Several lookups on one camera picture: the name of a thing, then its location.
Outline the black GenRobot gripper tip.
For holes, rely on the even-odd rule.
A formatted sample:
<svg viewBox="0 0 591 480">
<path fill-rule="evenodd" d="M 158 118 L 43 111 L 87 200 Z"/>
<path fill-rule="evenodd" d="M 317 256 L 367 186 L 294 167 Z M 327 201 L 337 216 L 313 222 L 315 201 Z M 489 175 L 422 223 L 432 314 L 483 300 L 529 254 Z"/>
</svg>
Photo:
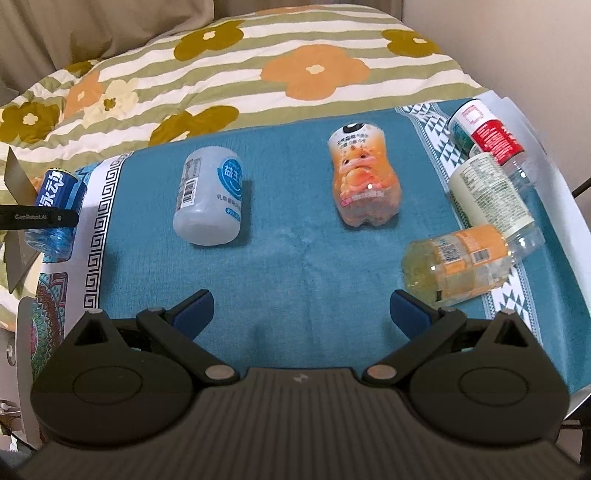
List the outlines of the black GenRobot gripper tip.
<svg viewBox="0 0 591 480">
<path fill-rule="evenodd" d="M 2 230 L 73 228 L 79 221 L 75 210 L 45 206 L 2 205 Z"/>
</svg>

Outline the white blue label bottle cup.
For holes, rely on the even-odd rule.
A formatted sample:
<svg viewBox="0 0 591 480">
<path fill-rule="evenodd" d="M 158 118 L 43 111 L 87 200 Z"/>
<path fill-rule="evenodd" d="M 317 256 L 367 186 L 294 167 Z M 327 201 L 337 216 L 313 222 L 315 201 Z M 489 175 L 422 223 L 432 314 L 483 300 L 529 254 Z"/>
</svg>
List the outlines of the white blue label bottle cup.
<svg viewBox="0 0 591 480">
<path fill-rule="evenodd" d="M 242 162 L 221 146 L 199 148 L 183 163 L 173 230 L 197 246 L 228 244 L 242 226 Z"/>
</svg>

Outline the pale green label bottle cup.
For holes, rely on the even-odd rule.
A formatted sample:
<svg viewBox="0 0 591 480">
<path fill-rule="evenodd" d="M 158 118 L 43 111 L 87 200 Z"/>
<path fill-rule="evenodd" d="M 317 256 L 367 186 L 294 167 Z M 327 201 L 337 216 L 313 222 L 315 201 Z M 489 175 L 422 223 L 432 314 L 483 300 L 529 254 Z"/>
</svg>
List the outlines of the pale green label bottle cup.
<svg viewBox="0 0 591 480">
<path fill-rule="evenodd" d="M 492 154 L 475 155 L 458 166 L 449 190 L 472 227 L 490 224 L 499 231 L 514 263 L 544 245 L 532 213 Z"/>
</svg>

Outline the beige curtain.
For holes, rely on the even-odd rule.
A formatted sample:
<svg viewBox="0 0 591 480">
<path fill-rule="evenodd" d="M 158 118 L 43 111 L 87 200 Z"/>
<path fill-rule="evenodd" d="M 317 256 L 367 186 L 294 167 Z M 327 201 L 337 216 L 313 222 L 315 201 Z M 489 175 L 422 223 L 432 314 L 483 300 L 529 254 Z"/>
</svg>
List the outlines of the beige curtain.
<svg viewBox="0 0 591 480">
<path fill-rule="evenodd" d="M 109 58 L 215 19 L 307 5 L 307 1 L 3 1 L 1 100 L 12 100 L 71 64 Z"/>
</svg>

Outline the red label clear bottle cup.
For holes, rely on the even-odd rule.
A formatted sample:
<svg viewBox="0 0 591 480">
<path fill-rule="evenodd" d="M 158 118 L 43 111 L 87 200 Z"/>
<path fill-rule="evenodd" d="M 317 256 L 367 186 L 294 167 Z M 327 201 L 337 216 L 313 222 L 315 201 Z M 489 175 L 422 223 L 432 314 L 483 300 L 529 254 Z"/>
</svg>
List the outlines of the red label clear bottle cup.
<svg viewBox="0 0 591 480">
<path fill-rule="evenodd" d="M 481 99 L 461 105 L 448 120 L 448 130 L 468 158 L 490 153 L 519 191 L 532 186 L 524 169 L 525 148 Z"/>
</svg>

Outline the floral striped quilt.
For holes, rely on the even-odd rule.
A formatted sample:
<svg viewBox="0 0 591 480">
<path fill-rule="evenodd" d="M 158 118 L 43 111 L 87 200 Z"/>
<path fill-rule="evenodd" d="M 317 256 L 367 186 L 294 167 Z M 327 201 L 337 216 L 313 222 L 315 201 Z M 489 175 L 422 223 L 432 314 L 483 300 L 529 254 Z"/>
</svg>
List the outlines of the floral striped quilt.
<svg viewBox="0 0 591 480">
<path fill-rule="evenodd" d="M 226 17 L 39 80 L 1 108 L 1 150 L 30 178 L 245 127 L 473 97 L 426 36 L 370 6 Z"/>
</svg>

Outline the orange cartoon bottle cup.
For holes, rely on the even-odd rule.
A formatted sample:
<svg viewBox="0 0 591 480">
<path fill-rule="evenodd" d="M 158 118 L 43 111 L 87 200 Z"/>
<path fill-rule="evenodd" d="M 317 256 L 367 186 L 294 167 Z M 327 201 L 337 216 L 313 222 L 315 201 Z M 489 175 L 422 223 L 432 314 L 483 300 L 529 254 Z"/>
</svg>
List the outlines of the orange cartoon bottle cup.
<svg viewBox="0 0 591 480">
<path fill-rule="evenodd" d="M 346 225 L 381 226 L 398 214 L 402 188 L 382 129 L 349 123 L 332 133 L 328 146 L 334 167 L 332 196 Z"/>
</svg>

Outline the orange label clear bottle cup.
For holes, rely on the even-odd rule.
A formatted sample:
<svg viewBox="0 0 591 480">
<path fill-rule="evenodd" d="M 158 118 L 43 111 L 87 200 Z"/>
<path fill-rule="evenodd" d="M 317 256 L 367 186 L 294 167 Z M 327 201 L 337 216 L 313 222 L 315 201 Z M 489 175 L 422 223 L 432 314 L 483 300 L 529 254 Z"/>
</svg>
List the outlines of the orange label clear bottle cup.
<svg viewBox="0 0 591 480">
<path fill-rule="evenodd" d="M 413 241 L 402 260 L 406 291 L 435 308 L 503 285 L 512 266 L 505 238 L 491 225 Z"/>
</svg>

